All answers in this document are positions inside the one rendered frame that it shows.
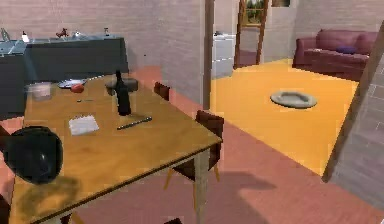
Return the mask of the round black vase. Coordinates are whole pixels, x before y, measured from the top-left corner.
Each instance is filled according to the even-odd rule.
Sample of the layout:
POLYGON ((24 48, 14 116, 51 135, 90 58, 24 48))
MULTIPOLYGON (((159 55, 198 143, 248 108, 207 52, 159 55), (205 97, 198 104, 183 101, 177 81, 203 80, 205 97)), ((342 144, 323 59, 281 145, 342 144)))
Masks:
POLYGON ((28 126, 0 135, 0 152, 16 176, 35 185, 52 182, 63 164, 62 141, 45 126, 28 126))

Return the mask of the brown wooden chair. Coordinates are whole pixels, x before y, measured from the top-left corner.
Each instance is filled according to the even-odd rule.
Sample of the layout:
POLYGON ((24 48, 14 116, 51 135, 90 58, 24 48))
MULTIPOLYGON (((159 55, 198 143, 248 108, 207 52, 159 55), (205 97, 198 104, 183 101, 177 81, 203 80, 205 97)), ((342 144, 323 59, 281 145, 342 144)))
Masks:
POLYGON ((170 99, 169 91, 170 88, 166 85, 161 84, 160 82, 156 82, 154 85, 154 92, 166 101, 170 99))
MULTIPOLYGON (((198 110, 196 112, 195 121, 199 123, 201 126, 203 126, 205 129, 207 129, 211 135, 214 135, 220 138, 223 137, 225 120, 222 117, 208 113, 203 110, 198 110)), ((209 148, 208 170, 211 170, 211 169, 214 170, 217 181, 220 180, 218 163, 221 158, 221 149, 222 149, 222 143, 214 144, 209 148)), ((166 176, 164 189, 168 188, 174 172, 177 172, 182 176, 186 177, 187 179, 189 179, 190 181, 194 182, 195 181, 194 160, 191 159, 178 166, 170 168, 166 176)))

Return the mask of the black table knife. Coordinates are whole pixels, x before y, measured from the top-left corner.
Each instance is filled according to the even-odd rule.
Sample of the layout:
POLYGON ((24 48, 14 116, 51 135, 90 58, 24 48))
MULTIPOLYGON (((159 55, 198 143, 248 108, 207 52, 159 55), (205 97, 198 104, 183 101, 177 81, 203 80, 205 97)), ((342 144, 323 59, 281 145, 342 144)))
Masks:
POLYGON ((120 120, 119 120, 119 123, 118 123, 118 126, 117 126, 117 130, 124 130, 124 129, 127 129, 127 128, 131 128, 131 127, 134 127, 138 124, 141 124, 141 123, 145 123, 145 122, 149 122, 151 121, 152 118, 150 116, 139 116, 139 117, 136 117, 136 116, 127 116, 127 117, 122 117, 120 120))

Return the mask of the white cabinet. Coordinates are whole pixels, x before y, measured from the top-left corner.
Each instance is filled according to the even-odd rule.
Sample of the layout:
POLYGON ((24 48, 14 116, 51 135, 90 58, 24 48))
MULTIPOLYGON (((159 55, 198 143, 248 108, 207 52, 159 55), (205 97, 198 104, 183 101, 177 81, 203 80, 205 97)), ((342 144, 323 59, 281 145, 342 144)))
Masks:
POLYGON ((231 76, 235 56, 236 36, 222 33, 213 36, 212 78, 231 76))

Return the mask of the dark grey pan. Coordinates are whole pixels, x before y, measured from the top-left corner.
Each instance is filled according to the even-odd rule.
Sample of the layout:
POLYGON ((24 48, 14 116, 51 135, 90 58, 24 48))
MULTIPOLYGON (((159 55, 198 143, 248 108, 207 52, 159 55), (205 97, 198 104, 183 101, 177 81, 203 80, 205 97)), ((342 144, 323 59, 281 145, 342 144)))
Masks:
MULTIPOLYGON (((134 78, 123 78, 122 79, 123 84, 127 87, 129 92, 134 92, 138 90, 138 81, 134 78)), ((106 91, 110 96, 113 96, 116 94, 116 87, 117 80, 112 79, 110 81, 107 81, 105 83, 106 91)))

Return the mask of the wooden dining table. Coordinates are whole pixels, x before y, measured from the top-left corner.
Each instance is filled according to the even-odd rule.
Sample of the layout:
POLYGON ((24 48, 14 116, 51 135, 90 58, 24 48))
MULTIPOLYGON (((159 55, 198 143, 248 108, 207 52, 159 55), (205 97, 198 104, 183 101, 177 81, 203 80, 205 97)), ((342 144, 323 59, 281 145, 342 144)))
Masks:
POLYGON ((117 130, 122 116, 105 82, 94 79, 81 94, 55 89, 49 100, 27 100, 25 125, 46 126, 60 137, 63 166, 50 184, 37 186, 16 179, 9 224, 57 224, 82 205, 191 159, 196 174, 196 224, 204 224, 209 148, 220 137, 145 86, 130 96, 131 116, 152 120, 117 130), (99 129, 73 136, 69 121, 89 115, 99 129))

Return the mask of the dark wine bottle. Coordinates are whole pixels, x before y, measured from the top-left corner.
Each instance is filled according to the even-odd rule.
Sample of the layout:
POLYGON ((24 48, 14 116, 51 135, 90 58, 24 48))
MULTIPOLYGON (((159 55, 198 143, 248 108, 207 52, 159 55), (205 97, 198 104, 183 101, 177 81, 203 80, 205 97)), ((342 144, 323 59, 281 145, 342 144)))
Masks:
POLYGON ((115 92, 118 101, 118 113, 120 116, 127 116, 131 113, 129 93, 125 85, 122 74, 119 70, 116 71, 116 85, 115 92))

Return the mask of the wooden ladder shelf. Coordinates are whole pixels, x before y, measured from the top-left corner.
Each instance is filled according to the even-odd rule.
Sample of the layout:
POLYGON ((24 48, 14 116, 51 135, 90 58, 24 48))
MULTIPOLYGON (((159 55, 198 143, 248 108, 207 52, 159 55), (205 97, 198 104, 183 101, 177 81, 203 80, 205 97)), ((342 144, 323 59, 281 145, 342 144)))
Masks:
POLYGON ((262 43, 269 0, 264 0, 264 12, 260 24, 246 23, 246 0, 239 0, 234 68, 258 65, 261 62, 262 43))

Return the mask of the grey round floor cushion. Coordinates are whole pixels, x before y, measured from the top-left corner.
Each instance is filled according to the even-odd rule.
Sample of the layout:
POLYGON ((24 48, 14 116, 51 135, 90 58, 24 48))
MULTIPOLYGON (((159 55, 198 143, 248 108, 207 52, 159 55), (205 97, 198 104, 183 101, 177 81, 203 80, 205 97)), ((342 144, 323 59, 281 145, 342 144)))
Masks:
POLYGON ((317 104, 315 97, 297 91, 278 91, 270 96, 270 100, 277 105, 294 109, 307 109, 317 104))

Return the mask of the white paper napkin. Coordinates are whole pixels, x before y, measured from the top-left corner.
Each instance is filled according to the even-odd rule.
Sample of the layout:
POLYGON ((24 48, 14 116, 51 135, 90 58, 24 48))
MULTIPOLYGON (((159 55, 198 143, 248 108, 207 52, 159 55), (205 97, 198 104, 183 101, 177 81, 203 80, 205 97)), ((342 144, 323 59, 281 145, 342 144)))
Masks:
POLYGON ((83 116, 69 121, 69 129, 73 136, 79 136, 97 131, 99 126, 94 116, 83 116))

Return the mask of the window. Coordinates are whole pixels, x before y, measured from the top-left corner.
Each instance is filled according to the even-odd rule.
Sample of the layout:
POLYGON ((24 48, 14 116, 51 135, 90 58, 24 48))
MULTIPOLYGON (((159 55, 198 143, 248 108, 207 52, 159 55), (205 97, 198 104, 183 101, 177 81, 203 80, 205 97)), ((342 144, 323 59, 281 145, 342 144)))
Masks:
POLYGON ((246 0, 246 23, 260 24, 264 12, 264 0, 246 0))

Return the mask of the grey plate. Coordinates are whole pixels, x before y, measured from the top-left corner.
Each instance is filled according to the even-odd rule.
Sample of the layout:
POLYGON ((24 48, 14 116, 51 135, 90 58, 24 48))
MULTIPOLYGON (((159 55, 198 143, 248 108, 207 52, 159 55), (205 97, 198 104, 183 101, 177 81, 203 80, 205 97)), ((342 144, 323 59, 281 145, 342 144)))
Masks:
POLYGON ((62 89, 70 89, 74 85, 78 85, 78 84, 84 85, 86 82, 87 82, 86 79, 68 79, 68 80, 59 82, 57 86, 62 89))

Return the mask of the dark grey kitchen counter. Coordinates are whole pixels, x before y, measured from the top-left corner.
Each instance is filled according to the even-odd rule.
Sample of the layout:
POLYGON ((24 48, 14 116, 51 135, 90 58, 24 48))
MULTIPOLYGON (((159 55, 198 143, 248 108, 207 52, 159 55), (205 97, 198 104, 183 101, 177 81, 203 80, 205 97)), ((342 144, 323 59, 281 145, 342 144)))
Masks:
POLYGON ((117 70, 129 71, 122 37, 0 41, 0 120, 24 114, 29 84, 85 79, 117 70))

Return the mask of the maroon sofa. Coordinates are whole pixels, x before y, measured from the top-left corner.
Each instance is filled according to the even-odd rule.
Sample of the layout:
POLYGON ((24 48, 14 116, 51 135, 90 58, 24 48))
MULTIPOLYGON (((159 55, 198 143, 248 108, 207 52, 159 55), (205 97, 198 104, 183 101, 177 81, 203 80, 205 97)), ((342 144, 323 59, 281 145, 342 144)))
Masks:
POLYGON ((377 32, 321 29, 316 36, 296 40, 293 68, 359 81, 369 59, 377 32), (353 55, 336 51, 353 46, 353 55))

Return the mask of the white cup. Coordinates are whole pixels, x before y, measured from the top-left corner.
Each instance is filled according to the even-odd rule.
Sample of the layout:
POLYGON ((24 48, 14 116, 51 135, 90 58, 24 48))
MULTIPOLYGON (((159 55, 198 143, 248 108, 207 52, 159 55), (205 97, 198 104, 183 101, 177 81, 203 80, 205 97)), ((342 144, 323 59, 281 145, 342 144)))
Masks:
POLYGON ((36 101, 48 100, 52 96, 52 88, 50 82, 34 83, 27 87, 27 92, 36 101))

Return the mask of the purple cushion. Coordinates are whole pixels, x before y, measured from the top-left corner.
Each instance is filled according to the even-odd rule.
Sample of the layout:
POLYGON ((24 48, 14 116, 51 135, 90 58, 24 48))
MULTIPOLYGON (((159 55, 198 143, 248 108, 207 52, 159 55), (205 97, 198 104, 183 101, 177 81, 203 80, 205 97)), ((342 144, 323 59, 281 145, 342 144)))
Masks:
POLYGON ((353 55, 356 53, 357 49, 353 46, 340 46, 340 47, 337 47, 336 48, 336 51, 338 53, 342 53, 342 54, 350 54, 350 55, 353 55))

